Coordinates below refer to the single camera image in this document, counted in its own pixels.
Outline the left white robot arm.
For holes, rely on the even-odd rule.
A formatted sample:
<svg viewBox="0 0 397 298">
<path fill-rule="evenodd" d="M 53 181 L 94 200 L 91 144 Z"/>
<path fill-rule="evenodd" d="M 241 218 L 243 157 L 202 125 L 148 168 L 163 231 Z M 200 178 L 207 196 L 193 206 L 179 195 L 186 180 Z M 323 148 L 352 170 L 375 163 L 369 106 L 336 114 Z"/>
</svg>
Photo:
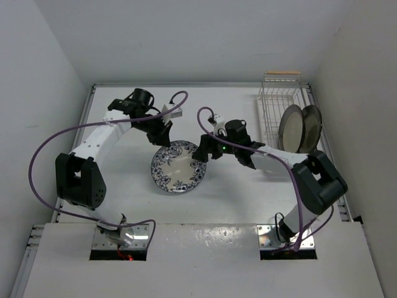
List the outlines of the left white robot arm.
<svg viewBox="0 0 397 298">
<path fill-rule="evenodd" d="M 171 120 L 180 117 L 182 109 L 169 102 L 161 109 L 160 116 L 153 118 L 149 113 L 153 104 L 153 95 L 140 88 L 125 99 L 113 100 L 102 119 L 103 124 L 72 152 L 61 153 L 55 160 L 58 197 L 97 219 L 98 227 L 115 237 L 119 237 L 120 226 L 126 219 L 122 213 L 102 205 L 107 186 L 100 166 L 114 145 L 132 128 L 144 132 L 153 145 L 170 146 Z"/>
</svg>

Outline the blue floral white plate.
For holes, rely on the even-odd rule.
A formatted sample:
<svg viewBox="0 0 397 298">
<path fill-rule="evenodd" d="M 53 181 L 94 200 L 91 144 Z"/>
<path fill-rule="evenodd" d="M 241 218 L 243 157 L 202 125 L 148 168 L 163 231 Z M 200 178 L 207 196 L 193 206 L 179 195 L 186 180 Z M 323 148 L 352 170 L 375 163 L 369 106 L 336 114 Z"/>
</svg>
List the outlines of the blue floral white plate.
<svg viewBox="0 0 397 298">
<path fill-rule="evenodd" d="M 192 158 L 198 146 L 186 140 L 161 147 L 151 160 L 151 177 L 165 192 L 183 194 L 196 188 L 204 179 L 207 164 Z"/>
</svg>

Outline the black checkered rim plate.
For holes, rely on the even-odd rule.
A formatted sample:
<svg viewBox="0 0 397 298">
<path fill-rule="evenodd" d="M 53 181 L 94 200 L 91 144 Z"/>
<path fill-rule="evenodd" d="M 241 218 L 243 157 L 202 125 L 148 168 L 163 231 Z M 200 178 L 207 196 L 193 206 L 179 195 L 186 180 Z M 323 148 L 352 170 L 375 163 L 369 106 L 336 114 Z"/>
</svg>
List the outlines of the black checkered rim plate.
<svg viewBox="0 0 397 298">
<path fill-rule="evenodd" d="M 306 106 L 302 110 L 305 124 L 303 143 L 299 149 L 300 153 L 311 153 L 316 150 L 322 131 L 322 115 L 315 105 Z"/>
</svg>

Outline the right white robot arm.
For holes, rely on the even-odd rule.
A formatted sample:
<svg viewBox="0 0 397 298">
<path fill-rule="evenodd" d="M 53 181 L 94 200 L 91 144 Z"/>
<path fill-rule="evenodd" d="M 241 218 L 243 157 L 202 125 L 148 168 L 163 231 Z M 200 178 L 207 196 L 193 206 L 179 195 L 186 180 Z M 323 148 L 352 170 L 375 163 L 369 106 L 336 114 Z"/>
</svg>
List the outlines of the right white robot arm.
<svg viewBox="0 0 397 298">
<path fill-rule="evenodd" d="M 206 163 L 233 155 L 243 166 L 281 171 L 291 179 L 297 203 L 276 226 L 280 243 L 301 239 L 303 231 L 347 192 L 347 183 L 323 151 L 289 153 L 251 140 L 243 120 L 226 122 L 214 115 L 208 121 L 213 131 L 201 136 L 193 159 Z"/>
</svg>

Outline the silver rimmed cream plate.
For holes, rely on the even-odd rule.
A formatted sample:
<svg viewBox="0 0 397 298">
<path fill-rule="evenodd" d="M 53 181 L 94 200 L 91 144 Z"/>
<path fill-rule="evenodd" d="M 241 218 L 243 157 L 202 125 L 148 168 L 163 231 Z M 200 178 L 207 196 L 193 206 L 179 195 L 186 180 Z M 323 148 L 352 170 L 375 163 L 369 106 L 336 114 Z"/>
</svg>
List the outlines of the silver rimmed cream plate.
<svg viewBox="0 0 397 298">
<path fill-rule="evenodd" d="M 292 104 L 282 115 L 278 138 L 279 148 L 290 153 L 297 153 L 303 143 L 305 123 L 301 108 Z"/>
</svg>

